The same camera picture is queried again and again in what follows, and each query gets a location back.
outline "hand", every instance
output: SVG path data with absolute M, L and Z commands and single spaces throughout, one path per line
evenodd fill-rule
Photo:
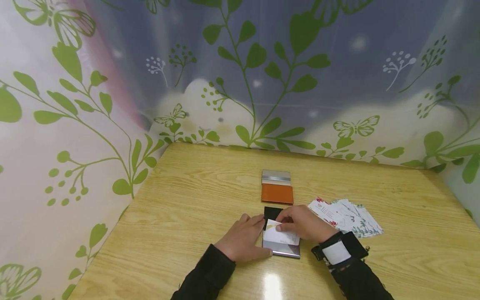
M 255 240 L 264 229 L 263 215 L 250 218 L 243 214 L 228 232 L 214 245 L 233 262 L 248 262 L 272 256 L 272 250 L 255 246 Z
M 277 231 L 294 232 L 304 240 L 313 240 L 317 243 L 323 243 L 338 232 L 304 205 L 295 205 L 282 210 L 276 221 L 282 222 L 277 225 Z

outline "person's left hand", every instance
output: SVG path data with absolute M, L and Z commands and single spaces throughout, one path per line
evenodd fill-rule
M 214 246 L 233 262 L 248 262 L 272 256 L 272 250 L 255 246 L 265 224 L 263 215 L 243 214 Z

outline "white wristband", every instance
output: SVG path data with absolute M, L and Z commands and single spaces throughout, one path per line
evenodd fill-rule
M 339 264 L 352 257 L 341 240 L 322 249 L 322 252 L 331 265 Z

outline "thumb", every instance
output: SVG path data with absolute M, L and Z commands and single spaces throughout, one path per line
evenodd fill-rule
M 254 247 L 252 250 L 252 260 L 260 259 L 260 258 L 267 258 L 273 255 L 272 249 L 268 248 L 261 248 L 261 247 Z
M 275 229 L 280 232 L 287 231 L 297 233 L 297 226 L 295 225 L 295 223 L 282 223 L 277 225 Z

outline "person's right hand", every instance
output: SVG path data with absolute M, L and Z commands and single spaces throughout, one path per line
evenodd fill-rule
M 304 240 L 317 243 L 325 242 L 338 232 L 304 205 L 294 205 L 282 210 L 276 221 L 282 222 L 277 225 L 277 231 L 294 232 Z

